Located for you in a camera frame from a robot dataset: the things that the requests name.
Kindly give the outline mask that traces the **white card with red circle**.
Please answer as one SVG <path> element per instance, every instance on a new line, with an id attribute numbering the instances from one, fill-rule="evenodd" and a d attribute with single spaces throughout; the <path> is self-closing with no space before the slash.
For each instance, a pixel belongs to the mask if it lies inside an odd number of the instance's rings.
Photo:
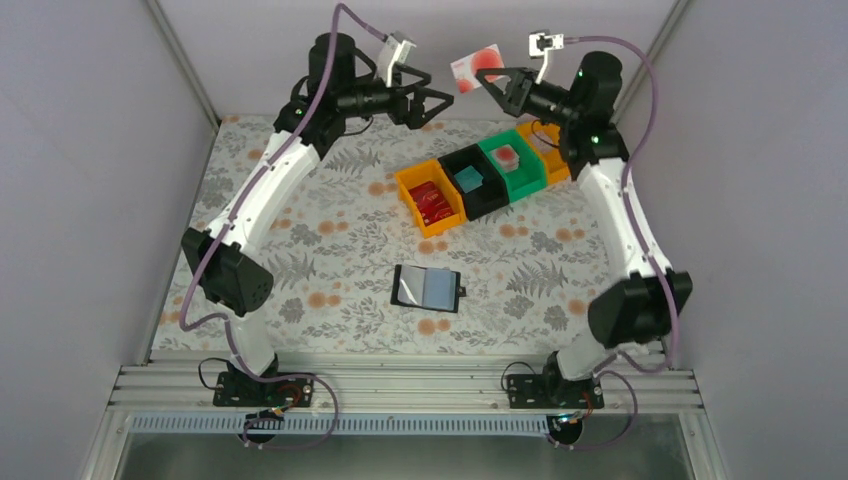
<path id="1" fill-rule="evenodd" d="M 480 70 L 504 67 L 497 44 L 491 44 L 450 63 L 451 73 L 461 94 L 471 92 L 481 86 L 481 82 L 476 77 Z"/>

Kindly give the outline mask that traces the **black leather card holder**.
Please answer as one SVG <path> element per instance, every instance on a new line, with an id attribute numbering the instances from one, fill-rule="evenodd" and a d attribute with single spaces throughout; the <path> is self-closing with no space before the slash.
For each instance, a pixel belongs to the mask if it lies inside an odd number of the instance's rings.
<path id="1" fill-rule="evenodd" d="M 404 308 L 457 313 L 459 301 L 466 295 L 457 271 L 397 264 L 389 302 Z"/>

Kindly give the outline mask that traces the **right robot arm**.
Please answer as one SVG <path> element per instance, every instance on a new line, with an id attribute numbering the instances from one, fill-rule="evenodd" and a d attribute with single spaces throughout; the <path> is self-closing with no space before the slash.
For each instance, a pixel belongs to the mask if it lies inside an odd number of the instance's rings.
<path id="1" fill-rule="evenodd" d="M 505 113 L 559 127 L 560 155 L 592 208 L 614 281 L 590 302 L 587 333 L 550 354 L 540 373 L 505 375 L 513 409 L 600 408 L 600 379 L 610 364 L 623 360 L 641 373 L 658 373 L 669 368 L 669 358 L 642 366 L 633 350 L 661 338 L 671 347 L 679 341 L 679 315 L 693 283 L 688 273 L 674 270 L 641 208 L 631 173 L 636 154 L 612 121 L 621 72 L 616 56 L 592 51 L 570 88 L 528 68 L 487 68 L 475 75 Z"/>

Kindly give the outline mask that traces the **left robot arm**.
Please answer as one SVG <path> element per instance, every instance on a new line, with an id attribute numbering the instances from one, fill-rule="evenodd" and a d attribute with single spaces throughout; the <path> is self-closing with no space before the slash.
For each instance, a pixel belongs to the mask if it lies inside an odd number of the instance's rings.
<path id="1" fill-rule="evenodd" d="M 346 135 L 351 118 L 387 116 L 417 130 L 454 102 L 434 90 L 430 74 L 407 63 L 416 44 L 399 31 L 384 36 L 376 59 L 342 33 L 318 36 L 308 52 L 308 73 L 292 87 L 248 179 L 204 230 L 188 228 L 181 248 L 192 280 L 179 326 L 192 331 L 220 319 L 230 356 L 215 384 L 217 407 L 307 406 L 316 378 L 278 371 L 261 309 L 273 274 L 256 258 L 282 207 Z"/>

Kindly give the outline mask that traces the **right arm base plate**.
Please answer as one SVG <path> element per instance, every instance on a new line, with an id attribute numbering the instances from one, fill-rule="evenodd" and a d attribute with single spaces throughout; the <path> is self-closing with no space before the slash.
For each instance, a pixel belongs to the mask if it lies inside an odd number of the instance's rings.
<path id="1" fill-rule="evenodd" d="M 512 409 L 603 409 L 605 400 L 599 382 L 546 379 L 539 374 L 511 374 L 505 387 Z"/>

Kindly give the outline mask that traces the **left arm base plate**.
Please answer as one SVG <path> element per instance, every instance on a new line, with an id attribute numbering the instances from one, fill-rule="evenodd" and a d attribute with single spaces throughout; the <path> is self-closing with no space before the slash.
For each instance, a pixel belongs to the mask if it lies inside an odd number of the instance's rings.
<path id="1" fill-rule="evenodd" d="M 298 407 L 311 406 L 314 381 L 293 379 L 275 383 L 256 382 L 240 371 L 219 374 L 212 403 L 216 407 Z"/>

